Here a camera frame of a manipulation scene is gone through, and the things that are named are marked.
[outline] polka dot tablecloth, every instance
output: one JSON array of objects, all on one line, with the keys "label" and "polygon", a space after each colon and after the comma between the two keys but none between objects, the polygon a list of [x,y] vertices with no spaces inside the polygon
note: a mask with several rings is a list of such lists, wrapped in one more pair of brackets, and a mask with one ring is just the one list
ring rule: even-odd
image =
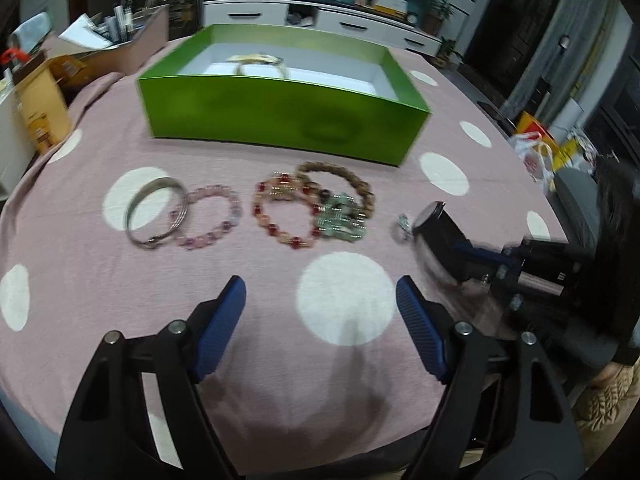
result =
[{"label": "polka dot tablecloth", "polygon": [[[75,130],[30,170],[0,218],[0,388],[8,398],[60,434],[105,332],[156,333],[238,274],[248,289],[246,307],[200,393],[240,474],[320,465],[426,426],[443,387],[422,367],[398,314],[396,281],[410,274],[428,300],[486,332],[495,330],[499,312],[484,293],[443,286],[424,272],[411,246],[392,238],[398,215],[414,218],[444,200],[471,240],[498,248],[524,235],[563,234],[480,110],[422,58],[394,55],[433,111],[400,168],[155,139],[135,77],[112,74],[87,87],[70,109]],[[363,240],[294,251],[256,223],[249,211],[255,184],[304,160],[347,166],[371,184],[376,213]],[[134,247],[123,231],[124,209],[143,184],[167,175],[190,189],[231,186],[244,207],[239,226],[194,251]],[[337,177],[317,177],[335,192],[351,192]],[[141,203],[132,221],[141,237],[166,227],[174,200],[164,190]],[[194,204],[188,231],[206,232],[227,209],[223,198]],[[273,203],[269,214],[282,229],[308,232],[302,204]],[[144,382],[161,456],[177,463],[154,377]]]}]

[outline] white polka dot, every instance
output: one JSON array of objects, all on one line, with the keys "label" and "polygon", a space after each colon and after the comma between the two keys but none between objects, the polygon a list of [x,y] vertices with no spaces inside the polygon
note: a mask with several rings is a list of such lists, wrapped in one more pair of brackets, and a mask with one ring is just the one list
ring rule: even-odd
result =
[{"label": "white polka dot", "polygon": [[0,311],[7,325],[20,332],[29,317],[29,272],[17,264],[0,280]]},{"label": "white polka dot", "polygon": [[394,284],[376,262],[357,253],[314,260],[298,284],[296,310],[320,339],[340,346],[372,341],[396,312]]},{"label": "white polka dot", "polygon": [[180,457],[178,457],[178,452],[175,450],[174,440],[171,437],[171,431],[169,431],[169,425],[166,423],[166,420],[151,412],[147,413],[149,415],[151,435],[156,443],[160,460],[182,469]]},{"label": "white polka dot", "polygon": [[[107,224],[124,231],[124,213],[130,200],[142,186],[164,176],[168,175],[158,168],[138,168],[116,180],[102,201],[102,216]],[[140,202],[131,218],[131,228],[138,229],[156,218],[169,203],[171,194],[169,189],[160,189]]]},{"label": "white polka dot", "polygon": [[551,240],[549,236],[549,228],[546,226],[545,221],[535,211],[529,211],[527,213],[527,227],[531,236],[540,240]]},{"label": "white polka dot", "polygon": [[475,124],[467,123],[466,121],[460,121],[460,127],[462,130],[471,137],[475,142],[486,148],[491,147],[491,140],[486,136],[484,131],[478,128]]},{"label": "white polka dot", "polygon": [[433,152],[420,156],[420,167],[429,181],[451,195],[462,196],[469,191],[469,181],[459,167],[446,156]]},{"label": "white polka dot", "polygon": [[423,74],[422,72],[418,72],[417,70],[411,70],[411,75],[416,79],[419,79],[423,83],[427,83],[427,85],[438,86],[438,82],[431,76]]},{"label": "white polka dot", "polygon": [[69,138],[65,140],[65,143],[60,146],[60,149],[57,150],[53,155],[51,155],[51,158],[49,159],[47,164],[56,162],[57,160],[60,160],[62,157],[67,156],[69,153],[71,153],[78,145],[78,142],[80,142],[80,139],[82,139],[82,130],[80,128],[76,128],[73,133],[69,135]]}]

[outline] screw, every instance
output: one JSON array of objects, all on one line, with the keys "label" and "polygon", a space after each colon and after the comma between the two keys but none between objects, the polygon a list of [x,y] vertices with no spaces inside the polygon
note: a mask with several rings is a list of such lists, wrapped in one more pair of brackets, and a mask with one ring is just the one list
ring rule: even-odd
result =
[{"label": "screw", "polygon": [[461,335],[469,335],[473,332],[474,328],[466,321],[459,321],[456,323],[456,332]]},{"label": "screw", "polygon": [[168,328],[169,332],[178,335],[185,331],[185,329],[187,328],[187,324],[181,319],[176,319],[175,321],[169,323]]},{"label": "screw", "polygon": [[520,334],[520,338],[526,345],[533,345],[537,341],[536,335],[533,332],[523,332],[522,334]]},{"label": "screw", "polygon": [[109,345],[114,344],[118,339],[120,339],[120,332],[117,330],[111,330],[104,335],[104,342]]},{"label": "screw", "polygon": [[498,270],[495,271],[495,277],[499,280],[503,280],[507,277],[508,270],[509,269],[507,269],[507,266],[501,265],[500,267],[498,267]]},{"label": "screw", "polygon": [[511,298],[511,303],[509,303],[509,308],[511,310],[519,310],[522,306],[522,296],[520,294],[516,294],[513,298]]}]

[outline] black drawer handle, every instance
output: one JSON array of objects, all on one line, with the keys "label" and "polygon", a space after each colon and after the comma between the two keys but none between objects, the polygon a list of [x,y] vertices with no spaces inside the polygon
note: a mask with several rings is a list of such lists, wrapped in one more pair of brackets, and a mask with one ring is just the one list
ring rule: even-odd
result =
[{"label": "black drawer handle", "polygon": [[420,41],[410,40],[409,38],[404,38],[404,40],[407,43],[411,43],[411,44],[418,45],[418,46],[424,46],[424,43],[420,43]]},{"label": "black drawer handle", "polygon": [[362,25],[353,25],[353,23],[345,23],[345,22],[340,22],[340,24],[343,27],[346,28],[356,28],[357,30],[367,30],[368,27],[363,27]]},{"label": "black drawer handle", "polygon": [[261,12],[230,12],[230,18],[259,18],[262,16]]}]

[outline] green box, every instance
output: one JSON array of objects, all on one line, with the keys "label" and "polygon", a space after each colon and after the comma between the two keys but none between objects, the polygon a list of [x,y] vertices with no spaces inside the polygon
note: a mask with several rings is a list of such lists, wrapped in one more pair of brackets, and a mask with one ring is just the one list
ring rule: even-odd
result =
[{"label": "green box", "polygon": [[[230,54],[257,53],[281,57],[290,79],[264,65],[233,75]],[[266,144],[395,166],[430,114],[387,48],[300,27],[211,25],[138,84],[156,137]]]}]

